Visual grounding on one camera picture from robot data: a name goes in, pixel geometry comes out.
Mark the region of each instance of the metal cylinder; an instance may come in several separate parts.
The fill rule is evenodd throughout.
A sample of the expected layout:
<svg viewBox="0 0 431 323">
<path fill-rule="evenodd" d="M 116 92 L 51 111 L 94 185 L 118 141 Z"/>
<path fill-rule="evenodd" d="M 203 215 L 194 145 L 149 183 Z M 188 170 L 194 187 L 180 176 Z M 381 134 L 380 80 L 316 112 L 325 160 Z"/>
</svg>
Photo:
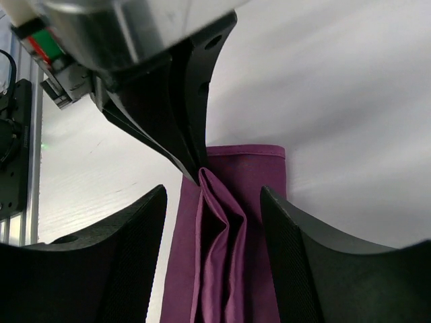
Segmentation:
<svg viewBox="0 0 431 323">
<path fill-rule="evenodd" d="M 248 0 L 31 0 L 92 70 L 142 63 Z"/>
</svg>

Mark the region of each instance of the white tabletop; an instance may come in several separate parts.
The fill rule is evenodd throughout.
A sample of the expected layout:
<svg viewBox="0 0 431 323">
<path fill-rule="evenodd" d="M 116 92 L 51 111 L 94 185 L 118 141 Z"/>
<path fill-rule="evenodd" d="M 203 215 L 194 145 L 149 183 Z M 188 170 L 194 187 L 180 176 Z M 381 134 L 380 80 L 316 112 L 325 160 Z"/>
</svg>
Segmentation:
<svg viewBox="0 0 431 323">
<path fill-rule="evenodd" d="M 252 0 L 210 87 L 209 145 L 288 152 L 295 205 L 402 247 L 431 236 L 431 2 Z M 181 174 L 89 99 L 44 103 L 39 236 L 76 231 L 157 184 L 168 214 L 148 322 L 158 322 Z"/>
</svg>

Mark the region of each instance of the folded cloth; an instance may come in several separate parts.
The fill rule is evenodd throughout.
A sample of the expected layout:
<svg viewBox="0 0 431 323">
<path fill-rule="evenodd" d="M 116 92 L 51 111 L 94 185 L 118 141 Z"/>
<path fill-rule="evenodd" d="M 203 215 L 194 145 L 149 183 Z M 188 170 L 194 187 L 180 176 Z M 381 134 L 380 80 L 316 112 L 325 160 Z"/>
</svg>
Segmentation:
<svg viewBox="0 0 431 323">
<path fill-rule="evenodd" d="M 209 147 L 200 187 L 183 178 L 161 323 L 279 323 L 260 210 L 286 197 L 284 148 Z"/>
</svg>

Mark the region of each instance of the black cable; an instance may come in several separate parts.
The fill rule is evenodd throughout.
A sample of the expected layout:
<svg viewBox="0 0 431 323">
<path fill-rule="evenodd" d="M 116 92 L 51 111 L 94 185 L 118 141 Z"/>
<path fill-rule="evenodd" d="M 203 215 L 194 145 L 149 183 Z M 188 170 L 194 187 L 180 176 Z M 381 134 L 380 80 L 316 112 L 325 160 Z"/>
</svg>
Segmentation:
<svg viewBox="0 0 431 323">
<path fill-rule="evenodd" d="M 11 64 L 11 75 L 9 78 L 9 86 L 7 87 L 7 93 L 9 99 L 12 99 L 13 93 L 15 92 L 15 83 L 16 83 L 16 63 L 13 57 L 4 50 L 0 49 L 0 53 L 5 55 Z"/>
</svg>

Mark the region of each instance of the screw hole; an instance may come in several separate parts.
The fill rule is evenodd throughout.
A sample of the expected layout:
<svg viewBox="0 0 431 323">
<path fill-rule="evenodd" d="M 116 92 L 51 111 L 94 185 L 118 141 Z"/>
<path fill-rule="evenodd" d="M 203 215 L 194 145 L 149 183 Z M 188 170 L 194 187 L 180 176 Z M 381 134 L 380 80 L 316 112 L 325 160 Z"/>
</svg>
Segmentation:
<svg viewBox="0 0 431 323">
<path fill-rule="evenodd" d="M 76 240 L 78 240 L 77 236 L 69 235 L 69 236 L 64 236 L 64 237 L 58 238 L 57 240 L 55 240 L 51 244 L 68 244 L 69 242 L 74 242 Z"/>
<path fill-rule="evenodd" d="M 209 50 L 209 49 L 213 48 L 221 40 L 222 40 L 222 35 L 215 37 L 211 42 L 209 42 L 207 44 L 207 46 L 205 46 L 205 50 Z"/>
<path fill-rule="evenodd" d="M 209 93 L 209 82 L 203 82 L 201 86 L 199 86 L 199 90 L 197 91 L 197 93 L 200 96 L 207 96 Z"/>
</svg>

